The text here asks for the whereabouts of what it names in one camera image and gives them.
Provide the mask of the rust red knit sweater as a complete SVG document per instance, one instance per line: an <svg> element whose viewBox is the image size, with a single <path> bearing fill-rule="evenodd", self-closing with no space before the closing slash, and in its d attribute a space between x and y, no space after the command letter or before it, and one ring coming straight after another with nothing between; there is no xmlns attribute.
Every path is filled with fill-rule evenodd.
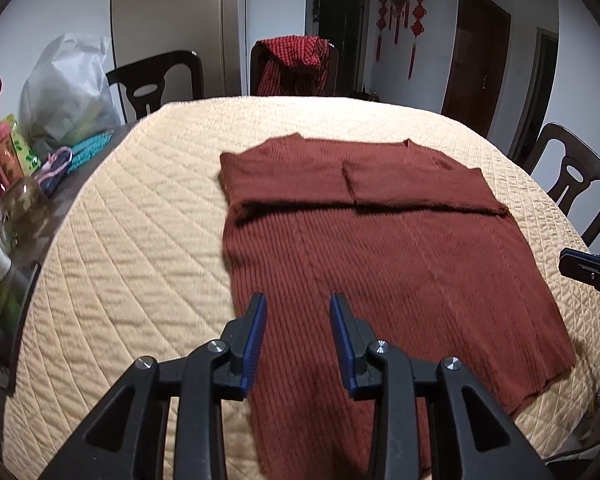
<svg viewBox="0 0 600 480"><path fill-rule="evenodd" d="M273 138L220 158L234 306L268 322L250 399L269 479L361 479L373 407L341 383L329 300L416 359L461 359L516 414L576 362L556 301L479 169L412 140Z"/></svg>

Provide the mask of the dark wooden chair right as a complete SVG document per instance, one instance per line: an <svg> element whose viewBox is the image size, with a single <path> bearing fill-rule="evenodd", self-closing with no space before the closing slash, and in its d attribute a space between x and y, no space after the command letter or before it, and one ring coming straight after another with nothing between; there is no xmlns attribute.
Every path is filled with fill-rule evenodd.
<svg viewBox="0 0 600 480"><path fill-rule="evenodd" d="M529 157L522 164L527 174L532 174L550 141L558 141L565 149L560 162L557 181L547 192L566 216L576 198L594 182L600 182L600 155L578 136L562 125L550 122L541 129ZM591 246L600 235L600 211L581 235L586 246Z"/></svg>

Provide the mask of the cream quilted bed cover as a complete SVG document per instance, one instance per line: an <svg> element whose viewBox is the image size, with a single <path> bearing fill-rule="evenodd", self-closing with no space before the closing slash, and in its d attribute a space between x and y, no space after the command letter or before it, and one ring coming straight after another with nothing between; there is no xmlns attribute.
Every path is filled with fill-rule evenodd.
<svg viewBox="0 0 600 480"><path fill-rule="evenodd" d="M559 273L559 253L583 240L532 177L477 133L426 110L343 98L223 98L168 104L145 118L68 212L35 286L6 403L3 460L15 477L37 477L134 359L186 356L242 313L223 256L220 158L292 134L412 140L482 172L526 238L576 355L513 416L542 455L567 440L600 388L600 293ZM268 479L251 397L225 415L233 479Z"/></svg>

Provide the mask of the glass jar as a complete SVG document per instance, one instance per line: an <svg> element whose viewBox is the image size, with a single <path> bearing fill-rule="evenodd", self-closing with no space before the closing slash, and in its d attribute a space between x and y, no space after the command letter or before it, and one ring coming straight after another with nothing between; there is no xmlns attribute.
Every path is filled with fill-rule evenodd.
<svg viewBox="0 0 600 480"><path fill-rule="evenodd" d="M26 244L45 226L48 198L34 177L14 182L0 199L1 238L9 248Z"/></svg>

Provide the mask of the dark wooden door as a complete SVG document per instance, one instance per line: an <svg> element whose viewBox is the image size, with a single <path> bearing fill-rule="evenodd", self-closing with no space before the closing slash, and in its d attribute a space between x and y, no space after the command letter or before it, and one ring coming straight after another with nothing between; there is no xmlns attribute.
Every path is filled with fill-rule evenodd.
<svg viewBox="0 0 600 480"><path fill-rule="evenodd" d="M458 0L454 49L441 113L488 135L504 78L510 14L492 0Z"/></svg>

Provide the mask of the teal knitted item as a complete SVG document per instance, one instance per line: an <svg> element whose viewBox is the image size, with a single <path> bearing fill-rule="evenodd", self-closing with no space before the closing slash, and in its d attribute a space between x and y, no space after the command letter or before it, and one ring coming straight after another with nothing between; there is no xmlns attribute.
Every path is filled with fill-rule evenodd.
<svg viewBox="0 0 600 480"><path fill-rule="evenodd" d="M69 165L67 174L72 174L79 168L83 167L90 160L92 160L97 154L99 154L112 139L112 132L101 132L90 136L87 139L74 144L71 148L72 161Z"/></svg>

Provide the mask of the green patterned package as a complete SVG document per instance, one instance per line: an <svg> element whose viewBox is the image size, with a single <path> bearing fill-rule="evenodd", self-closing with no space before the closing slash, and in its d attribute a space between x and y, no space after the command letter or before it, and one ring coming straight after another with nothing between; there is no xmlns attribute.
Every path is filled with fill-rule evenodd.
<svg viewBox="0 0 600 480"><path fill-rule="evenodd" d="M20 132L15 116L9 114L6 117L6 122L9 124L12 146L14 147L14 153L17 155L21 170L25 176L32 176L41 167L41 161Z"/></svg>

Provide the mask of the red Chinese knot decoration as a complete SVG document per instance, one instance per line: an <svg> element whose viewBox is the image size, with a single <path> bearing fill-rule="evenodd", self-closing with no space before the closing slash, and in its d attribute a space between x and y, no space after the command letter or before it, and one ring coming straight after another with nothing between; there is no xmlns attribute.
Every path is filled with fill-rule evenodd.
<svg viewBox="0 0 600 480"><path fill-rule="evenodd" d="M378 12L375 22L377 28L375 61L380 61L385 32L392 32L392 42L398 44L402 30L409 29L413 41L410 57L408 58L408 79L413 77L417 53L417 40L425 31L424 24L422 24L422 20L427 15L424 1L425 0L378 0Z"/></svg>

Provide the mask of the white plastic bag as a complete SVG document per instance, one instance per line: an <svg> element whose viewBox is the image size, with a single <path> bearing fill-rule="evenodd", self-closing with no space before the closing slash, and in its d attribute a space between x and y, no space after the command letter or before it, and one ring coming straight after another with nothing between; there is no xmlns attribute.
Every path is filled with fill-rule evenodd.
<svg viewBox="0 0 600 480"><path fill-rule="evenodd" d="M21 132L38 157L121 125L105 67L110 44L108 37L65 34L41 53L19 107Z"/></svg>

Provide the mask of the dark wooden chair left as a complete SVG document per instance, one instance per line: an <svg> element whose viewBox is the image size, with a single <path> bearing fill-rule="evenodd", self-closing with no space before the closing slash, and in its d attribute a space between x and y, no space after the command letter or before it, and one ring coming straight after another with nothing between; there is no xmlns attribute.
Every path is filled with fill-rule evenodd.
<svg viewBox="0 0 600 480"><path fill-rule="evenodd" d="M175 50L126 64L106 73L110 86L120 84L133 107L135 117L142 119L162 107L166 74L176 66L189 70L192 101L204 97L204 72L195 51Z"/></svg>

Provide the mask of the grey wardrobe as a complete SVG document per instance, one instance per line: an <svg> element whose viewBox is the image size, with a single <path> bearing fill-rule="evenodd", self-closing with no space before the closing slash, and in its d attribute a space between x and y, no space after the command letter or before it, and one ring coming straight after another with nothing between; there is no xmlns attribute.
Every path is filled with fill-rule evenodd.
<svg viewBox="0 0 600 480"><path fill-rule="evenodd" d="M198 54L204 95L242 93L239 0L110 0L114 65L175 50Z"/></svg>

